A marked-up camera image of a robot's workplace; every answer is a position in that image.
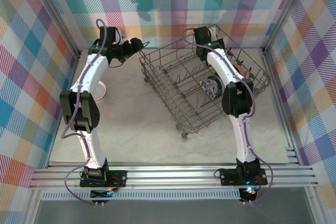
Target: caster wheel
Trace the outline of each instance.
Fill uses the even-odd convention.
[[[181,136],[182,136],[183,139],[186,139],[186,138],[188,138],[188,133],[182,132]]]

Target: purple cable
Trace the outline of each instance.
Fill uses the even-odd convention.
[[[270,190],[270,188],[272,187],[272,184],[273,184],[273,178],[274,178],[274,173],[273,173],[273,169],[272,169],[272,167],[271,167],[267,162],[265,162],[264,160],[262,160],[262,159],[261,159],[255,152],[254,152],[254,150],[251,148],[251,144],[250,144],[250,142],[249,142],[249,140],[248,140],[248,136],[247,136],[247,128],[246,128],[247,126],[246,126],[246,121],[245,121],[245,120],[246,120],[247,118],[251,118],[251,117],[255,114],[255,112],[256,112],[256,101],[255,101],[253,92],[252,92],[251,88],[247,85],[247,83],[246,83],[245,81],[243,81],[241,78],[239,78],[238,76],[236,76],[235,71],[231,68],[231,65],[228,64],[228,63],[223,59],[223,56],[220,55],[219,52],[217,52],[216,50],[212,49],[211,47],[207,47],[207,46],[204,46],[204,45],[200,45],[200,44],[197,44],[197,43],[195,43],[195,42],[190,42],[190,41],[188,41],[188,40],[186,39],[186,37],[185,37],[184,34],[185,34],[187,31],[189,31],[189,30],[194,30],[194,29],[195,29],[195,28],[188,28],[188,29],[185,29],[185,30],[183,31],[183,33],[182,33],[182,39],[183,39],[185,42],[187,42],[188,44],[190,44],[190,45],[194,45],[194,46],[196,46],[196,47],[202,47],[202,48],[205,48],[205,49],[210,50],[211,52],[217,54],[217,55],[219,56],[219,58],[220,58],[220,59],[224,62],[224,64],[227,66],[227,68],[230,70],[230,72],[231,72],[231,74],[233,75],[233,77],[234,77],[234,78],[237,78],[237,79],[238,79],[238,80],[239,80],[239,81],[246,87],[246,89],[248,90],[248,92],[249,92],[249,94],[250,94],[250,96],[251,96],[251,99],[252,99],[252,111],[250,112],[250,114],[248,114],[248,115],[246,115],[246,116],[243,117],[244,135],[245,135],[245,139],[246,139],[247,147],[250,149],[250,151],[252,152],[252,154],[253,154],[257,159],[259,159],[262,163],[264,163],[265,165],[268,166],[268,168],[269,168],[269,170],[270,170],[270,172],[271,172],[271,181],[270,181],[270,183],[269,183],[269,186],[268,186],[266,192],[265,192],[260,198],[254,200],[254,202],[257,202],[257,201],[261,200],[262,198],[264,198],[265,195],[266,195],[266,194],[268,193],[268,191]]]
[[[79,83],[78,83],[78,89],[77,89],[77,96],[76,96],[76,104],[75,104],[75,110],[74,110],[74,113],[72,114],[72,117],[71,119],[69,120],[69,123],[67,124],[66,128],[64,129],[62,135],[61,135],[61,139],[65,139],[65,138],[68,138],[70,136],[80,136],[83,140],[83,143],[84,143],[84,146],[85,146],[85,149],[86,149],[86,153],[87,153],[87,156],[88,156],[88,159],[86,160],[86,162],[83,164],[83,165],[80,165],[74,169],[72,169],[66,176],[65,176],[65,179],[64,179],[64,185],[65,185],[65,188],[69,191],[69,193],[71,193],[71,195],[73,195],[76,199],[84,202],[84,203],[87,203],[87,204],[91,204],[91,205],[95,205],[95,203],[91,202],[91,201],[88,201],[88,200],[84,200],[80,197],[78,197],[77,195],[75,195],[68,187],[67,185],[67,179],[68,177],[70,176],[71,173],[75,172],[76,170],[80,169],[80,168],[83,168],[85,167],[89,161],[90,161],[90,158],[91,158],[91,154],[90,154],[90,149],[89,149],[89,146],[88,146],[88,143],[85,139],[85,136],[83,134],[79,134],[79,133],[70,133],[68,135],[66,135],[66,133],[68,132],[68,130],[70,129],[73,121],[75,120],[75,117],[77,115],[77,112],[78,112],[78,108],[79,108],[79,99],[80,99],[80,89],[82,87],[82,84],[83,84],[83,79],[86,75],[86,73],[89,71],[90,67],[93,65],[93,63],[98,59],[98,57],[100,56],[100,53],[101,51],[103,50],[103,47],[105,46],[105,42],[106,42],[106,34],[107,34],[107,29],[106,29],[106,25],[104,23],[104,21],[100,18],[98,18],[96,20],[96,25],[97,27],[99,28],[99,25],[98,25],[98,22],[102,22],[103,24],[103,27],[104,27],[104,39],[103,39],[103,43],[98,51],[98,53],[96,54],[96,56],[93,58],[93,60],[91,61],[91,64],[89,64],[86,69],[83,71],[81,77],[79,78]]]

